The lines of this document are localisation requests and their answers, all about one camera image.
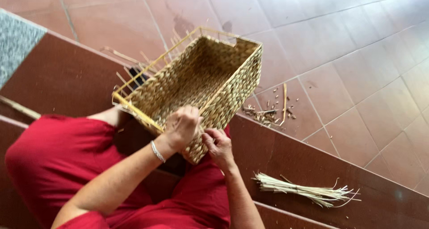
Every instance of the basket frame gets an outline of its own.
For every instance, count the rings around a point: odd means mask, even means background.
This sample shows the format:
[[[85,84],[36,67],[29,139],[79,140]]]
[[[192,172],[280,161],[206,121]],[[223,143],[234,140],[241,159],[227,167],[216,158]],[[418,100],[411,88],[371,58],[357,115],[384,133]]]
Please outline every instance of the basket frame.
[[[203,31],[207,31],[207,32],[211,32],[214,34],[217,34],[218,39],[220,39],[220,35],[224,35],[226,37],[230,37],[230,38],[240,38],[242,40],[246,40],[249,42],[253,42],[255,44],[258,44],[258,46],[256,47],[255,51],[246,59],[245,62],[243,62],[240,67],[237,68],[237,70],[228,78],[228,80],[217,90],[216,94],[214,96],[212,96],[212,98],[210,98],[210,100],[207,101],[206,105],[200,109],[199,111],[199,115],[201,115],[207,108],[208,106],[213,102],[213,100],[222,92],[222,90],[225,88],[225,86],[227,86],[227,84],[229,84],[229,82],[231,81],[231,79],[233,79],[235,77],[235,75],[239,72],[240,68],[242,68],[244,66],[244,64],[246,64],[248,62],[248,60],[250,60],[255,53],[258,51],[258,49],[262,46],[262,43],[254,41],[254,40],[250,40],[244,37],[241,37],[239,35],[236,34],[232,34],[232,33],[227,33],[227,32],[223,32],[223,31],[217,31],[214,29],[210,29],[207,27],[203,27],[203,26],[199,26],[196,29],[194,29],[193,31],[191,31],[190,33],[187,32],[187,35],[181,39],[179,42],[177,42],[176,44],[174,44],[174,46],[172,46],[168,51],[166,51],[165,53],[163,53],[162,55],[160,55],[157,59],[155,59],[153,62],[151,62],[147,67],[143,68],[141,72],[139,72],[137,75],[135,75],[134,77],[132,77],[129,81],[127,81],[126,83],[124,83],[121,87],[119,87],[118,89],[116,89],[113,93],[112,93],[112,100],[113,99],[117,99],[119,101],[119,104],[127,110],[127,112],[130,112],[132,115],[139,117],[139,119],[141,120],[141,122],[145,123],[146,126],[148,127],[154,127],[156,128],[160,133],[164,132],[164,129],[159,126],[152,118],[150,118],[149,116],[147,116],[145,113],[143,113],[140,109],[138,109],[137,107],[132,105],[132,102],[128,100],[128,97],[130,95],[127,95],[125,97],[123,97],[122,94],[124,94],[123,90],[126,87],[130,87],[130,84],[137,83],[136,79],[138,79],[139,77],[141,77],[147,70],[152,69],[154,67],[155,64],[157,64],[157,62],[159,62],[160,60],[163,60],[165,62],[165,66],[167,66],[169,64],[169,62],[167,62],[166,57],[170,57],[170,53],[177,49],[177,47],[179,45],[181,45],[183,42],[185,42],[187,39],[191,39],[191,41],[198,39],[198,37],[196,37],[195,39],[192,38],[192,35],[197,34],[198,32],[200,33],[199,35],[205,35]],[[228,43],[231,46],[234,46],[233,43],[222,40],[222,42]]]

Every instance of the woven basket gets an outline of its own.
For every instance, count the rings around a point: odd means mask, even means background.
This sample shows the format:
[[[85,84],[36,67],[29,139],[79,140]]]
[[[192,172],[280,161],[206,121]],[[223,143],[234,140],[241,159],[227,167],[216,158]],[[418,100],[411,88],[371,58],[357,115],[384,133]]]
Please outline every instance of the woven basket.
[[[228,42],[233,39],[236,44]],[[261,43],[199,27],[117,89],[113,97],[155,135],[163,133],[167,117],[185,105],[200,109],[200,133],[204,128],[224,129],[258,85],[261,55]],[[137,83],[136,79],[160,62],[164,67],[158,73]],[[182,155],[197,164],[206,152],[198,135]]]

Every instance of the woman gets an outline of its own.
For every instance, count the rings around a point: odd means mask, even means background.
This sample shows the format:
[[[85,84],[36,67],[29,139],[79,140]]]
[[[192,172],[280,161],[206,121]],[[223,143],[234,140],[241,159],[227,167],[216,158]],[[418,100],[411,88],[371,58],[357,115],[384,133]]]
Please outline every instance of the woman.
[[[112,139],[128,118],[118,108],[85,118],[42,116],[8,149],[14,185],[45,228],[264,228],[234,162],[229,128],[207,129],[209,155],[171,199],[153,204],[140,182],[188,146],[201,117],[198,108],[180,108],[162,135],[125,157]]]

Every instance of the tile floor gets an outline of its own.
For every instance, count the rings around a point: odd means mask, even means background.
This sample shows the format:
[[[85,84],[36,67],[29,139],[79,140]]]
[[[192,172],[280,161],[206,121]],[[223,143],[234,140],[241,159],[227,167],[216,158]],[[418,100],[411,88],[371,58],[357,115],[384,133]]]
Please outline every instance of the tile floor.
[[[183,36],[207,25],[261,41],[261,81],[246,104],[282,101],[286,82],[297,118],[279,132],[429,195],[429,0],[0,0],[0,7],[140,60],[140,51],[155,59],[171,47],[173,28]]]

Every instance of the gray speckled stone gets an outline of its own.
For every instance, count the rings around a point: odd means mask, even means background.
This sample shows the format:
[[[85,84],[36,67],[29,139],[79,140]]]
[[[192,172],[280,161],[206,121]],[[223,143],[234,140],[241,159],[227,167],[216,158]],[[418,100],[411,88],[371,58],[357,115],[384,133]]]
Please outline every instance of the gray speckled stone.
[[[46,31],[41,26],[0,9],[0,88]]]

